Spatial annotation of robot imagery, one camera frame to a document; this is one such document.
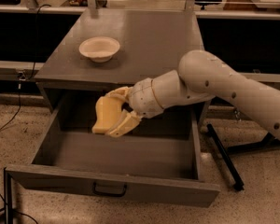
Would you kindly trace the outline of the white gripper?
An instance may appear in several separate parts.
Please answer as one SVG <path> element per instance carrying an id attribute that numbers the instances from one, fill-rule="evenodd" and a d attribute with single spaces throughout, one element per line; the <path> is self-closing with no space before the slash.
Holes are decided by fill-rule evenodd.
<path id="1" fill-rule="evenodd" d="M 133 87 L 120 87 L 105 95 L 117 98 L 124 103 L 129 102 L 132 112 L 123 110 L 119 120 L 105 133 L 111 137 L 121 137 L 136 128 L 142 118 L 151 119 L 163 112 L 158 104 L 152 88 L 152 79 L 146 78 L 137 82 Z"/>

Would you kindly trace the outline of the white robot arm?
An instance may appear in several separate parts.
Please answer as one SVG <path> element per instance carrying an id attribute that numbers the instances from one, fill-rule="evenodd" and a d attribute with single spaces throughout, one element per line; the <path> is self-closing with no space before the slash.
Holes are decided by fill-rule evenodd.
<path id="1" fill-rule="evenodd" d="M 176 70 L 137 82 L 125 92 L 132 109 L 106 132 L 120 137 L 141 119 L 151 119 L 175 105 L 191 105 L 218 97 L 254 120 L 280 141 L 280 90 L 249 79 L 204 51 L 192 50 Z"/>

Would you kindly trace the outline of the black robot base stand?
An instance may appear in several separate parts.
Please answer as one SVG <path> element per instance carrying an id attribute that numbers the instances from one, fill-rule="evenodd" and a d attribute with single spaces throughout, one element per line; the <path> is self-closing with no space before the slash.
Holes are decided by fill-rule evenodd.
<path id="1" fill-rule="evenodd" d="M 221 140 L 219 139 L 217 132 L 211 124 L 207 124 L 207 131 L 210 137 L 214 140 L 217 149 L 226 163 L 235 183 L 233 188 L 237 191 L 242 191 L 244 189 L 244 182 L 237 172 L 233 162 L 231 161 L 231 155 L 234 154 L 244 154 L 248 152 L 255 151 L 269 151 L 280 149 L 280 141 L 277 140 L 273 135 L 267 133 L 264 138 L 256 143 L 249 143 L 244 145 L 238 145 L 233 147 L 224 147 Z"/>

